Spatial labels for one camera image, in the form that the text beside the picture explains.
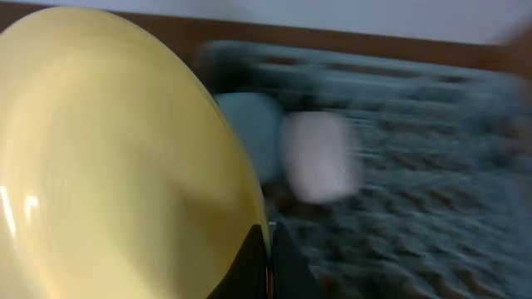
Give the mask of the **light blue bowl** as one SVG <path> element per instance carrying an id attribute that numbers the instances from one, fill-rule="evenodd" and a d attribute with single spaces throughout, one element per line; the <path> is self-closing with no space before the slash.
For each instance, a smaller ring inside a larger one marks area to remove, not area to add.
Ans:
<path id="1" fill-rule="evenodd" d="M 240 138 L 261 184 L 278 177 L 283 112 L 270 96 L 252 92 L 214 96 L 227 121 Z"/>

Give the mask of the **yellow plate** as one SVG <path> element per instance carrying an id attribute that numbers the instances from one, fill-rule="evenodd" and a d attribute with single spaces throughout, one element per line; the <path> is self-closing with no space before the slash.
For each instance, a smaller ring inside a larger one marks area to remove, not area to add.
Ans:
<path id="1" fill-rule="evenodd" d="M 256 224 L 242 145 L 164 43 L 79 7 L 2 32 L 2 297 L 205 298 Z"/>

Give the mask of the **grey dishwasher rack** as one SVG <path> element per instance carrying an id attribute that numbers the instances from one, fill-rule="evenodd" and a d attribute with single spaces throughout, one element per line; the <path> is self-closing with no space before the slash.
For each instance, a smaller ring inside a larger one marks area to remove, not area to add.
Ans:
<path id="1" fill-rule="evenodd" d="M 520 82 L 505 73 L 257 42 L 195 58 L 207 89 L 341 116 L 356 195 L 298 203 L 280 174 L 268 206 L 328 298 L 528 298 L 531 158 Z"/>

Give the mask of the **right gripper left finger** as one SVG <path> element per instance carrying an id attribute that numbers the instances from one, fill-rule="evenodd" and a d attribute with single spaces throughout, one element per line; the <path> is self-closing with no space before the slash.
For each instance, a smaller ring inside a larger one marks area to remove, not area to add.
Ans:
<path id="1" fill-rule="evenodd" d="M 224 278 L 207 299 L 266 299 L 267 274 L 263 230 L 255 224 Z"/>

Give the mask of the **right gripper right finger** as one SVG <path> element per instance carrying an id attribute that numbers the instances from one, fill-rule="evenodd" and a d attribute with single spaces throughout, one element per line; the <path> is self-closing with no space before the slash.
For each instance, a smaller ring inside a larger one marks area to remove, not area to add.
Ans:
<path id="1" fill-rule="evenodd" d="M 324 290 L 282 223 L 272 235 L 273 298 L 324 299 Z"/>

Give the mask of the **white bowl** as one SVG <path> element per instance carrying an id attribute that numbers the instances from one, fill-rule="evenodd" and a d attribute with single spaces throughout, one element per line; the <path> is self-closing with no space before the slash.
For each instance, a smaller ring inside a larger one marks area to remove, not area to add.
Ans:
<path id="1" fill-rule="evenodd" d="M 331 112 L 302 111 L 287 116 L 281 154 L 290 189 L 303 203 L 331 203 L 359 193 L 363 163 L 346 118 Z"/>

